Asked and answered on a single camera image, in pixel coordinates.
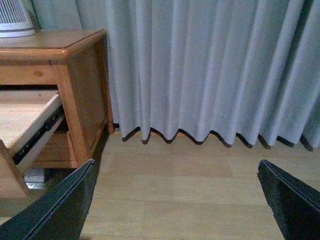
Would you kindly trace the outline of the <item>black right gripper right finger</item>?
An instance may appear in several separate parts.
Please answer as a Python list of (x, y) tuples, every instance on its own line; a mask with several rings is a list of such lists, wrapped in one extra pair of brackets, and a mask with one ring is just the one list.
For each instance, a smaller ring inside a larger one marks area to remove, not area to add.
[(318, 240), (320, 192), (265, 159), (257, 176), (284, 239)]

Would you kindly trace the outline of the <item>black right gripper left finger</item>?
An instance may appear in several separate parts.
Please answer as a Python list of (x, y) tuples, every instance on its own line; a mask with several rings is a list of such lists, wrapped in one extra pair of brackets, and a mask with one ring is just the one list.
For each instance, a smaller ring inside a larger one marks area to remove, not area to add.
[(77, 240), (93, 199), (98, 164), (88, 160), (0, 226), (2, 240)]

